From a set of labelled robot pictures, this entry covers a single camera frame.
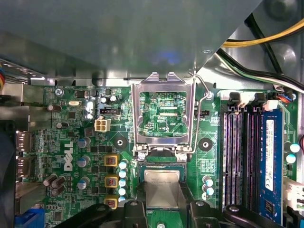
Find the capacitor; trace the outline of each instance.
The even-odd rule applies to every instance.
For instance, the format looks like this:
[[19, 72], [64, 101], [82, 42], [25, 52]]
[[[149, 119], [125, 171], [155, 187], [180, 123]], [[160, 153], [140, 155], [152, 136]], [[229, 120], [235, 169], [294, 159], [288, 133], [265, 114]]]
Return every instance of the capacitor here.
[[207, 195], [212, 196], [214, 193], [214, 189], [213, 188], [207, 188], [206, 190]]
[[122, 159], [118, 166], [121, 170], [123, 170], [123, 169], [127, 168], [127, 165], [128, 165], [128, 160]]
[[296, 157], [292, 153], [286, 156], [286, 162], [289, 164], [295, 163], [295, 160], [296, 160]]
[[119, 173], [118, 173], [118, 176], [120, 178], [125, 178], [127, 176], [127, 169], [124, 169], [124, 170], [120, 170]]
[[52, 188], [58, 188], [64, 182], [66, 182], [66, 178], [64, 176], [59, 176], [56, 180], [52, 182], [51, 186]]
[[284, 151], [298, 153], [300, 151], [300, 145], [297, 143], [292, 143], [290, 141], [287, 141], [284, 143]]
[[62, 107], [60, 105], [57, 105], [57, 104], [49, 104], [47, 106], [47, 110], [49, 112], [53, 112], [53, 113], [60, 113], [62, 111]]
[[127, 184], [127, 181], [126, 181], [125, 179], [120, 179], [120, 180], [118, 181], [118, 185], [119, 185], [120, 187], [125, 187], [126, 184]]
[[211, 179], [210, 176], [206, 175], [203, 177], [203, 182], [206, 184], [207, 187], [212, 187], [213, 185], [213, 180]]
[[88, 177], [83, 177], [80, 179], [80, 181], [77, 183], [77, 187], [80, 190], [86, 189], [86, 187], [90, 184], [90, 179]]
[[79, 148], [86, 148], [89, 147], [91, 144], [91, 139], [88, 137], [84, 137], [82, 139], [79, 139], [77, 142], [77, 145]]
[[85, 155], [77, 160], [77, 165], [80, 168], [84, 168], [85, 166], [87, 166], [90, 163], [90, 161], [91, 161], [90, 157]]
[[67, 129], [69, 127], [69, 124], [67, 122], [58, 122], [56, 124], [57, 129]]
[[57, 179], [57, 175], [56, 174], [51, 174], [49, 175], [44, 181], [43, 181], [43, 185], [48, 187], [54, 180]]
[[119, 102], [119, 99], [118, 99], [117, 96], [112, 95], [112, 96], [110, 96], [110, 102], [111, 102], [112, 104], [117, 104], [117, 103]]
[[108, 98], [108, 97], [106, 97], [106, 96], [102, 96], [101, 98], [100, 98], [100, 103], [102, 103], [102, 104], [109, 104], [110, 103], [110, 99]]
[[58, 188], [52, 190], [52, 196], [58, 196], [65, 189], [66, 189], [66, 187], [64, 185], [60, 185]]
[[125, 196], [126, 193], [127, 193], [127, 191], [126, 191], [125, 188], [120, 188], [120, 189], [118, 190], [118, 194], [119, 194], [120, 196]]
[[120, 203], [121, 201], [124, 201], [125, 200], [125, 197], [121, 196], [118, 198], [118, 202]]

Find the white label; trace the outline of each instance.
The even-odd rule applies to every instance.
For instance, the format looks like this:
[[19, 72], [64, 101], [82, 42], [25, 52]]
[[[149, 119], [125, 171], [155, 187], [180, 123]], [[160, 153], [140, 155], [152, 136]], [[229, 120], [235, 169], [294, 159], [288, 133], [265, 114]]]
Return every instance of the white label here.
[[266, 120], [266, 171], [265, 187], [274, 190], [274, 120]]
[[73, 170], [73, 142], [70, 142], [69, 144], [65, 144], [65, 148], [69, 148], [68, 150], [65, 150], [65, 167], [64, 171], [72, 171]]

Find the green wire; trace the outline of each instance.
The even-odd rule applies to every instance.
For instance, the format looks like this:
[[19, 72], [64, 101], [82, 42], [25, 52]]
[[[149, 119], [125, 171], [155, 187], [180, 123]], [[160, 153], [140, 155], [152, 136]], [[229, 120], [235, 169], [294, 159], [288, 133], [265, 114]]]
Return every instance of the green wire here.
[[237, 69], [236, 67], [234, 67], [233, 65], [231, 65], [229, 62], [227, 62], [226, 60], [224, 60], [225, 63], [230, 66], [232, 69], [234, 69], [235, 72], [237, 72], [239, 75], [243, 76], [243, 77], [247, 77], [247, 78], [250, 78], [250, 79], [253, 79], [253, 80], [256, 80], [256, 81], [261, 81], [261, 82], [265, 82], [265, 83], [270, 83], [270, 84], [273, 84], [274, 82], [271, 82], [271, 81], [268, 81], [266, 79], [260, 79], [260, 78], [256, 78], [255, 76], [252, 76], [252, 75], [248, 75], [246, 73], [244, 73], [243, 71]]

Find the dell logo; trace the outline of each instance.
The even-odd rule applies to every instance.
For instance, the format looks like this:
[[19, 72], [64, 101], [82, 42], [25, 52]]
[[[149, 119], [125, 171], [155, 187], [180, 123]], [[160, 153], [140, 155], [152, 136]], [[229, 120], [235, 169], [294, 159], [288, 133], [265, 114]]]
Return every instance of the dell logo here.
[[73, 142], [70, 142], [69, 144], [65, 144], [65, 171], [72, 171], [73, 170], [73, 165], [72, 165], [72, 160], [73, 160]]

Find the ram module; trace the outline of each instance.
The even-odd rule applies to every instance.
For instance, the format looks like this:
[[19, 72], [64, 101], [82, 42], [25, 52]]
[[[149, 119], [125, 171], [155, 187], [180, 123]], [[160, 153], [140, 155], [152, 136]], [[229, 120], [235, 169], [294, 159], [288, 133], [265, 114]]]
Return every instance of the ram module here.
[[284, 112], [275, 109], [261, 115], [259, 213], [278, 224], [283, 222]]

